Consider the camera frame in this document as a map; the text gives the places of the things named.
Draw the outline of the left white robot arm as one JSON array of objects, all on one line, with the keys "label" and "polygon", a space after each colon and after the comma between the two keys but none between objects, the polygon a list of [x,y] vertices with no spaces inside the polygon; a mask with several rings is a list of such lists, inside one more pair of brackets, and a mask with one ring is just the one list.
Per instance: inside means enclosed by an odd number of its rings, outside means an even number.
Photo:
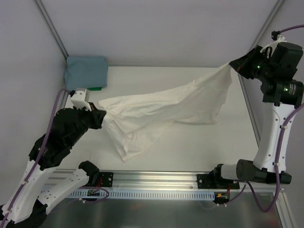
[{"label": "left white robot arm", "polygon": [[9,199],[0,207],[0,226],[6,228],[38,228],[52,209],[69,193],[81,187],[99,184],[99,169],[83,161],[72,175],[41,195],[50,175],[67,157],[74,145],[89,130],[99,130],[106,111],[89,107],[63,108],[53,111],[46,133],[36,140],[22,179]]}]

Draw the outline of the white t-shirt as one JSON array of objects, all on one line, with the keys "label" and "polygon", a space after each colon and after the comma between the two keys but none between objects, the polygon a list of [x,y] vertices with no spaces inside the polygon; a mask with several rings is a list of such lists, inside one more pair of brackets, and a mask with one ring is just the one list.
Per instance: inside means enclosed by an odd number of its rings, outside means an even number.
[{"label": "white t-shirt", "polygon": [[224,64],[176,88],[100,100],[103,127],[126,162],[148,150],[174,122],[215,124],[231,83],[230,66]]}]

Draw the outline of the folded green t-shirt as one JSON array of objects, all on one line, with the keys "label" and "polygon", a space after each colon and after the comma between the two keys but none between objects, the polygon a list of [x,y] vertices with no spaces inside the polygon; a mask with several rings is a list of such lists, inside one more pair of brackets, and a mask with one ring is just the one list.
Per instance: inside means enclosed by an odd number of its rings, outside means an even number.
[{"label": "folded green t-shirt", "polygon": [[90,90],[90,91],[101,91],[102,87],[91,87],[91,88],[88,88],[88,90]]}]

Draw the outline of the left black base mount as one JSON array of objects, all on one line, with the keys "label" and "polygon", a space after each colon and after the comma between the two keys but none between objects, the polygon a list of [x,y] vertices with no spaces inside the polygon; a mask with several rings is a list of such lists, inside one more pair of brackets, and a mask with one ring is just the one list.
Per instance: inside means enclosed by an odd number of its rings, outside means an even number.
[{"label": "left black base mount", "polygon": [[114,173],[100,171],[89,178],[89,181],[84,187],[101,187],[111,188],[113,186]]}]

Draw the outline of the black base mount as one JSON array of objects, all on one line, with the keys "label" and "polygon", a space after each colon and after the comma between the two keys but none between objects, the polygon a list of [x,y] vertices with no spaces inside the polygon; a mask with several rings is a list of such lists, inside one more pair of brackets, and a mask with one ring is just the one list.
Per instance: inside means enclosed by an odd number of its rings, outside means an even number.
[{"label": "black base mount", "polygon": [[196,175],[198,189],[231,189],[238,190],[240,185],[238,182],[234,182],[231,179],[224,179],[221,177],[221,166],[217,165],[209,173],[199,173]]},{"label": "black base mount", "polygon": [[89,181],[84,187],[101,187],[111,188],[113,186],[114,173],[100,171],[89,178]]}]

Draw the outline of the left aluminium frame post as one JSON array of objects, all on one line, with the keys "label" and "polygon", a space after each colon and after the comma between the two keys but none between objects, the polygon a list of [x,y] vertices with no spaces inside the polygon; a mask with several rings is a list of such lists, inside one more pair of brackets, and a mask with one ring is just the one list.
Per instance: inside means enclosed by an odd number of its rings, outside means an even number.
[{"label": "left aluminium frame post", "polygon": [[46,6],[44,5],[43,1],[42,0],[33,0],[35,6],[37,7],[44,23],[46,24],[46,27],[47,29],[49,30],[52,38],[54,39],[60,53],[62,54],[63,58],[65,60],[67,60],[69,54],[68,54],[68,51],[46,9]]}]

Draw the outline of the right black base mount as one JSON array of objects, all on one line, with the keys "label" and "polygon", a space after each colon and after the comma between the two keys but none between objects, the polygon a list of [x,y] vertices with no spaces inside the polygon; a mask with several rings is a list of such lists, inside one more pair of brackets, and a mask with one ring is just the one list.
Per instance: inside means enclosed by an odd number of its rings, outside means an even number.
[{"label": "right black base mount", "polygon": [[234,182],[231,179],[224,179],[221,177],[221,166],[217,165],[209,173],[199,173],[196,175],[198,189],[231,189],[238,190],[240,185],[238,182]]}]

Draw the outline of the aluminium frame post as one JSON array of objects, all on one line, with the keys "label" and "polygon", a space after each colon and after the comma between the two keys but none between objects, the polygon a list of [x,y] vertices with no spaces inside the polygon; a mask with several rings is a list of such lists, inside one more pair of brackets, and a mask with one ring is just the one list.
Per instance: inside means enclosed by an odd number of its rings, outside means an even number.
[{"label": "aluminium frame post", "polygon": [[46,9],[46,6],[44,5],[43,1],[42,0],[33,0],[35,6],[37,7],[44,23],[46,24],[46,27],[47,29],[49,30],[52,38],[54,39],[60,53],[62,54],[63,58],[65,60],[67,60],[69,54],[68,54],[68,51]]},{"label": "aluminium frame post", "polygon": [[275,4],[273,5],[272,9],[270,10],[268,16],[266,17],[265,21],[263,22],[261,28],[259,29],[258,33],[256,34],[253,42],[251,43],[248,52],[251,51],[254,47],[256,47],[266,34],[269,26],[272,24],[273,20],[281,10],[282,6],[284,5],[285,0],[276,0]]}]

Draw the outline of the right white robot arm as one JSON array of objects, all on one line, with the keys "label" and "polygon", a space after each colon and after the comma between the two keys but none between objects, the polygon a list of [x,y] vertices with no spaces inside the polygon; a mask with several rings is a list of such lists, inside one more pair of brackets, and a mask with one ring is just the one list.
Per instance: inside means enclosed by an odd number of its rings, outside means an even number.
[{"label": "right white robot arm", "polygon": [[246,55],[229,63],[239,75],[261,82],[264,121],[254,160],[240,159],[235,165],[219,164],[212,183],[221,189],[233,181],[263,184],[290,184],[286,172],[286,149],[294,114],[302,103],[304,85],[293,79],[303,56],[301,46],[275,41],[256,46]]}]

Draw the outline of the aluminium mounting rail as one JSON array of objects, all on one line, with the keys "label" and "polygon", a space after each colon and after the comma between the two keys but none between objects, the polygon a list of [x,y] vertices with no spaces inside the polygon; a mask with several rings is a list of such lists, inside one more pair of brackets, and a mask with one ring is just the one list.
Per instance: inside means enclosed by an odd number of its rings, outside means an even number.
[{"label": "aluminium mounting rail", "polygon": [[[50,175],[44,188],[51,188],[69,177],[74,170],[57,169]],[[105,171],[113,172],[112,190],[142,191],[197,191],[198,172],[172,171]],[[274,192],[275,185],[251,183],[254,191]]]}]

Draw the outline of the right aluminium frame post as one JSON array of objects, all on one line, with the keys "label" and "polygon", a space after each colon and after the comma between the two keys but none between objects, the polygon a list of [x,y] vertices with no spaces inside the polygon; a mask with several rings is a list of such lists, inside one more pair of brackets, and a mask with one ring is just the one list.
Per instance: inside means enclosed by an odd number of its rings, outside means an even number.
[{"label": "right aluminium frame post", "polygon": [[275,4],[273,5],[272,9],[270,10],[268,16],[266,17],[265,21],[263,22],[261,28],[259,29],[258,33],[256,34],[253,42],[251,43],[248,52],[251,51],[254,47],[256,47],[266,34],[269,26],[272,24],[273,20],[281,10],[282,6],[284,5],[285,0],[276,0]]}]

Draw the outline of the folded blue t-shirt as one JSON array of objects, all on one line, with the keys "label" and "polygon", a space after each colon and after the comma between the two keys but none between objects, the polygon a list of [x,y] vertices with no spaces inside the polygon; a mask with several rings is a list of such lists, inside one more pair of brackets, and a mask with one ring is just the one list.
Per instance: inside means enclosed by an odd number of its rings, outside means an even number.
[{"label": "folded blue t-shirt", "polygon": [[69,56],[64,74],[66,88],[107,86],[108,63],[102,56]]}]

